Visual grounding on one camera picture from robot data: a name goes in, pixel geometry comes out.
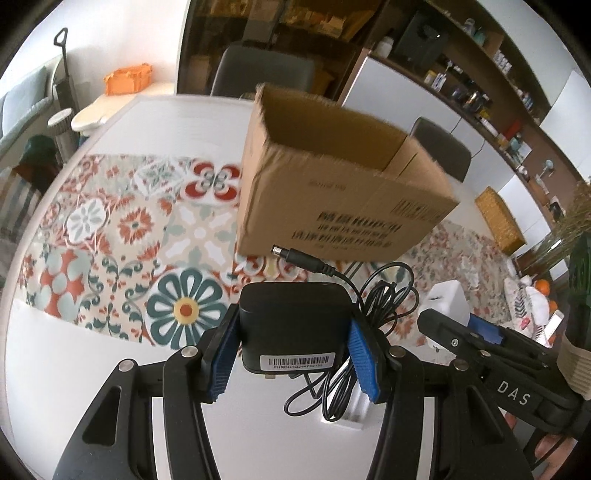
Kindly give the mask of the person's hand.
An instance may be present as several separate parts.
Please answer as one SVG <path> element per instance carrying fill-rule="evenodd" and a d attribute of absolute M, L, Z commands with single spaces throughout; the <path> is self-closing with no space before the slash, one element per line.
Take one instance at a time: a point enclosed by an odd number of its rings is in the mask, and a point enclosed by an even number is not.
<path fill-rule="evenodd" d="M 562 435 L 545 435 L 535 446 L 534 465 L 536 467 L 546 463 L 547 466 L 539 479 L 551 479 L 560 469 L 576 446 L 577 441 Z"/>

